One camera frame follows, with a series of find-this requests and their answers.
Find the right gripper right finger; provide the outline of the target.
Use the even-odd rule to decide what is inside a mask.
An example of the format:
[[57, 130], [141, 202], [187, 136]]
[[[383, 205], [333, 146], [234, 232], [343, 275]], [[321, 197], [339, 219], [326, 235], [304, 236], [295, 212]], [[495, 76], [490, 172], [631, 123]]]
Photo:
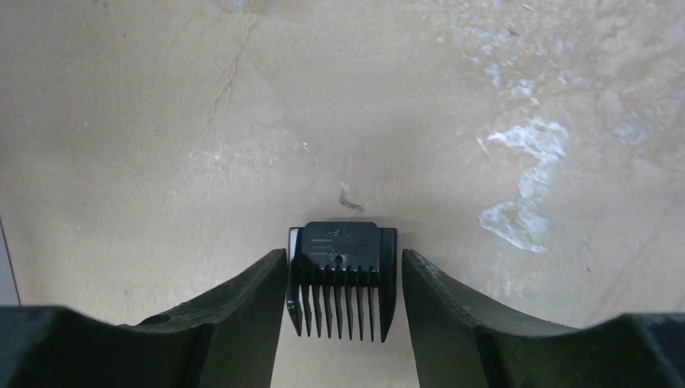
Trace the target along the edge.
[[681, 387], [684, 316], [621, 314], [582, 329], [525, 314], [413, 250], [402, 285], [422, 387]]

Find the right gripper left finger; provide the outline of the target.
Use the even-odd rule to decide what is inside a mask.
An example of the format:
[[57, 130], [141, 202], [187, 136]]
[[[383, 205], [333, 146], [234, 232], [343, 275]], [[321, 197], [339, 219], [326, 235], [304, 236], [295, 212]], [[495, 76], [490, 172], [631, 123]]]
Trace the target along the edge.
[[4, 387], [268, 387], [288, 278], [285, 250], [137, 325], [62, 306], [1, 310]]

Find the white hair clipper kit box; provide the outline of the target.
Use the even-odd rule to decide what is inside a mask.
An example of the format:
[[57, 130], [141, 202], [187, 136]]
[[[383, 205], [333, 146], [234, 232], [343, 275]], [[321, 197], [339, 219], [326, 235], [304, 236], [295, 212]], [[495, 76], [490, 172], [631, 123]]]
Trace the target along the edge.
[[1, 306], [20, 306], [20, 297], [17, 290], [14, 270], [12, 268], [9, 255], [6, 235], [1, 226], [1, 248], [0, 248], [0, 270], [1, 270]]

